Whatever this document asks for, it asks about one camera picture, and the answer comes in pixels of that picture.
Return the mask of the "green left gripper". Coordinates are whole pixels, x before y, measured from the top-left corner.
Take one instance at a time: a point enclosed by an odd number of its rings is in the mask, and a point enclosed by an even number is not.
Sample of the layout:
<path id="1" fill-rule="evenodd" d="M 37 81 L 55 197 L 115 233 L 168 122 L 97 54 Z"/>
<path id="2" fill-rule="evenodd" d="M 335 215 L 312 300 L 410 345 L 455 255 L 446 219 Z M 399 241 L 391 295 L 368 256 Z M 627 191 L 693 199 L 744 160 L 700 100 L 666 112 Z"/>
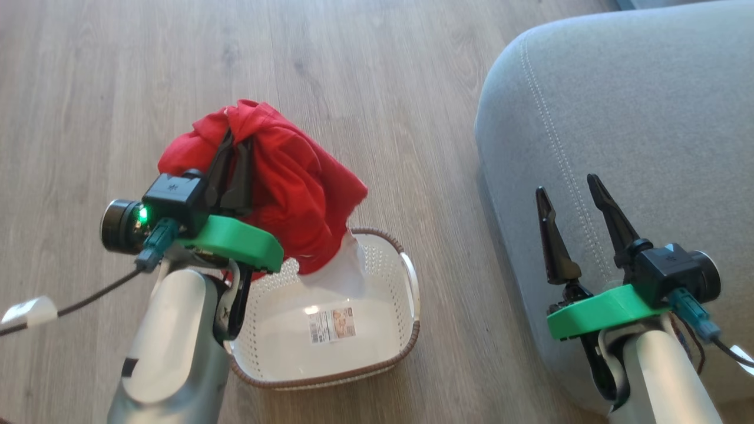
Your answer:
<path id="1" fill-rule="evenodd" d="M 253 138 L 234 148 L 231 128 L 224 134 L 207 174 L 205 201 L 221 208 L 226 216 L 210 215 L 194 238 L 181 236 L 177 243 L 189 250 L 234 260 L 255 272 L 277 273 L 285 253 L 272 234 L 227 216 L 248 216 L 252 212 Z"/>

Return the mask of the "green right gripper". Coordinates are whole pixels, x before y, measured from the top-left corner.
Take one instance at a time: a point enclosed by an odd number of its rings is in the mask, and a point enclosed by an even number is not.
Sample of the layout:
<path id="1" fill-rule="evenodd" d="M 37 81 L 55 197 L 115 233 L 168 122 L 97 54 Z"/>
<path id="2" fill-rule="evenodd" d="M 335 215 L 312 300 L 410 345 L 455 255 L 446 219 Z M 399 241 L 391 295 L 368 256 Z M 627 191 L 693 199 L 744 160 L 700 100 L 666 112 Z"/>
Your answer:
<path id="1" fill-rule="evenodd" d="M 587 184 L 609 231 L 615 266 L 624 269 L 639 252 L 652 249 L 654 244 L 638 235 L 598 175 L 588 174 Z M 670 311 L 668 305 L 646 304 L 630 284 L 598 295 L 585 289 L 578 282 L 581 268 L 571 260 L 557 227 L 557 212 L 544 186 L 536 188 L 535 200 L 547 281 L 555 286 L 565 284 L 563 300 L 550 305 L 547 312 L 547 327 L 554 340 L 571 340 Z"/>

